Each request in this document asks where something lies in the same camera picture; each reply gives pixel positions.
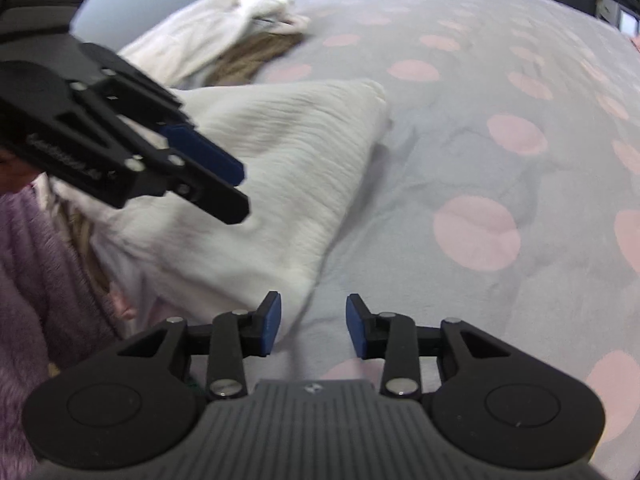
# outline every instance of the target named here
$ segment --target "white blanket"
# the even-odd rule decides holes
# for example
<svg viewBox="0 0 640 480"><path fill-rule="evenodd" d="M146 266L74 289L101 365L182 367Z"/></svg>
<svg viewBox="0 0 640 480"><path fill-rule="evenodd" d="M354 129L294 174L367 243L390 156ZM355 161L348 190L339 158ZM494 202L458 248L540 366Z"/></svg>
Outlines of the white blanket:
<svg viewBox="0 0 640 480"><path fill-rule="evenodd" d="M223 311L255 308L278 290L284 333L386 127L382 87L365 80L176 93L199 131L244 162L240 189L252 213L243 224L221 224L172 193L115 210L61 182L56 191L139 261L151 288L190 319L210 322Z"/></svg>
<svg viewBox="0 0 640 480"><path fill-rule="evenodd" d="M152 79L176 86L240 40L255 19L273 22L268 32L304 32L308 18L292 14L292 0L197 0L169 16L120 55Z"/></svg>

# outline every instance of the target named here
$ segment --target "circular button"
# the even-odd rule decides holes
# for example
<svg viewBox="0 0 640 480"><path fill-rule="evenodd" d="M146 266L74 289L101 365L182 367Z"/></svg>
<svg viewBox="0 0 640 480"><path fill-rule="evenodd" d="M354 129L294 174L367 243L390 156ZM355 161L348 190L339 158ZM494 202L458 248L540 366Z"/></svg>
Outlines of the circular button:
<svg viewBox="0 0 640 480"><path fill-rule="evenodd" d="M490 392L486 408L497 420L514 428L548 424L560 412L560 402L548 390L532 384L507 384Z"/></svg>
<svg viewBox="0 0 640 480"><path fill-rule="evenodd" d="M84 426L108 428L131 420L142 406L136 390L122 384L93 384L69 399L69 415Z"/></svg>

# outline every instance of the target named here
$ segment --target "purple fleece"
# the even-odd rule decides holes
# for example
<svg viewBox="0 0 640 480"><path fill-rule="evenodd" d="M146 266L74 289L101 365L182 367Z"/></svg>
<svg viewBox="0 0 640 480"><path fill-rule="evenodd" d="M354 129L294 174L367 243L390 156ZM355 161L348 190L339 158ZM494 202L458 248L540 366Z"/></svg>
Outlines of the purple fleece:
<svg viewBox="0 0 640 480"><path fill-rule="evenodd" d="M110 318L33 189L0 196L0 480L24 478L36 463L20 412L48 364L67 368L108 346Z"/></svg>

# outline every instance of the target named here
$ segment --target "bed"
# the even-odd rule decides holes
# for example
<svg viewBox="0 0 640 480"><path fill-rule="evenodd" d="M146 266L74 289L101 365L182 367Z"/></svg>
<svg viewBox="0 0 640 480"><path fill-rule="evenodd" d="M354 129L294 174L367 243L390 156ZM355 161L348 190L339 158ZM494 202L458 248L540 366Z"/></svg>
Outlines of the bed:
<svg viewBox="0 0 640 480"><path fill-rule="evenodd" d="M371 78L392 126L296 336L254 373L368 377L344 300L461 317L586 381L593 463L640 468L640 56L551 0L296 0L310 37L258 83ZM423 363L425 388L438 384Z"/></svg>

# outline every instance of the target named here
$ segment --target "pink polka dot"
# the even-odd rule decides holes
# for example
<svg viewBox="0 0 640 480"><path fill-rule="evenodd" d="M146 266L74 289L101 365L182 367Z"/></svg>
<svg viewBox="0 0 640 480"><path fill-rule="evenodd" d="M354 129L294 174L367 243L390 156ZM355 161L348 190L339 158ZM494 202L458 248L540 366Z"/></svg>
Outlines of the pink polka dot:
<svg viewBox="0 0 640 480"><path fill-rule="evenodd" d="M370 14L367 16L361 16L357 19L361 25L388 25L391 20L381 14Z"/></svg>
<svg viewBox="0 0 640 480"><path fill-rule="evenodd" d="M464 9L454 10L453 13L456 16L460 16L460 18L472 18L472 17L475 16L474 13L469 12L468 10L464 10Z"/></svg>
<svg viewBox="0 0 640 480"><path fill-rule="evenodd" d="M625 121L628 120L629 114L626 112L626 108L613 97L598 94L596 98L598 99L602 109L606 111L607 114L613 115L619 119L624 119Z"/></svg>
<svg viewBox="0 0 640 480"><path fill-rule="evenodd" d="M532 77L518 72L510 72L507 77L512 85L531 97L535 97L536 99L545 99L547 101L554 98L551 90L543 82L540 82L537 79L533 79Z"/></svg>
<svg viewBox="0 0 640 480"><path fill-rule="evenodd" d="M347 46L355 45L360 41L360 37L356 34L341 34L340 36L331 36L324 40L324 46Z"/></svg>
<svg viewBox="0 0 640 480"><path fill-rule="evenodd" d="M446 50L447 52L460 50L460 44L456 40L445 36L421 36L420 42L426 46Z"/></svg>
<svg viewBox="0 0 640 480"><path fill-rule="evenodd" d="M531 34L529 34L528 32L525 32L524 30L516 30L515 28L511 29L511 33L516 37L516 38L522 38L523 40L528 40L531 43L535 43L538 44L540 43L540 40L538 38L536 38L535 36L532 36Z"/></svg>
<svg viewBox="0 0 640 480"><path fill-rule="evenodd" d="M433 65L417 59L398 61L386 71L393 77L405 81L437 81L440 79L440 73Z"/></svg>
<svg viewBox="0 0 640 480"><path fill-rule="evenodd" d="M537 155L544 152L548 143L538 127L509 114L497 114L486 122L493 140L505 150L519 155Z"/></svg>
<svg viewBox="0 0 640 480"><path fill-rule="evenodd" d="M600 70L599 68L594 67L587 60L583 59L580 62L580 65L582 66L584 71L591 76L591 78L593 80L598 81L600 83L604 83L608 79L607 76L605 75L605 73L602 70Z"/></svg>
<svg viewBox="0 0 640 480"><path fill-rule="evenodd" d="M298 79L305 78L311 74L311 65L290 65L284 68L277 68L271 70L267 75L267 81L269 83L287 83L290 81L297 81Z"/></svg>
<svg viewBox="0 0 640 480"><path fill-rule="evenodd" d="M580 52L587 59L591 59L591 60L596 59L596 55L593 53L593 50L591 50L590 48L583 47L580 49Z"/></svg>
<svg viewBox="0 0 640 480"><path fill-rule="evenodd" d="M511 21L520 27L524 27L524 28L533 27L533 25L527 18L512 18Z"/></svg>
<svg viewBox="0 0 640 480"><path fill-rule="evenodd" d="M384 10L385 12L395 12L398 14L401 14L403 12L411 12L411 9L405 6L385 7L382 10Z"/></svg>
<svg viewBox="0 0 640 480"><path fill-rule="evenodd" d="M320 380L322 381L340 381L347 379L367 379L371 383L378 386L382 378L382 368L384 361L382 359L362 359L353 358L341 362L325 373Z"/></svg>
<svg viewBox="0 0 640 480"><path fill-rule="evenodd" d="M614 350L600 359L586 383L604 405L606 424L600 443L620 436L640 408L640 366L629 354Z"/></svg>
<svg viewBox="0 0 640 480"><path fill-rule="evenodd" d="M465 30L468 30L468 27L456 22L448 22L447 20L438 20L438 23L443 27L447 27L452 30L457 30L459 32L464 32Z"/></svg>
<svg viewBox="0 0 640 480"><path fill-rule="evenodd" d="M463 195L434 215L433 232L442 251L473 270L500 270L520 252L520 234L511 213L483 196Z"/></svg>
<svg viewBox="0 0 640 480"><path fill-rule="evenodd" d="M612 142L613 151L616 153L620 162L633 174L640 174L640 153L633 146L614 140Z"/></svg>
<svg viewBox="0 0 640 480"><path fill-rule="evenodd" d="M616 215L614 231L620 252L633 270L640 274L640 211L620 211Z"/></svg>
<svg viewBox="0 0 640 480"><path fill-rule="evenodd" d="M512 46L511 51L521 59L537 63L540 66L545 65L545 58L530 51L528 48L524 48L523 46Z"/></svg>

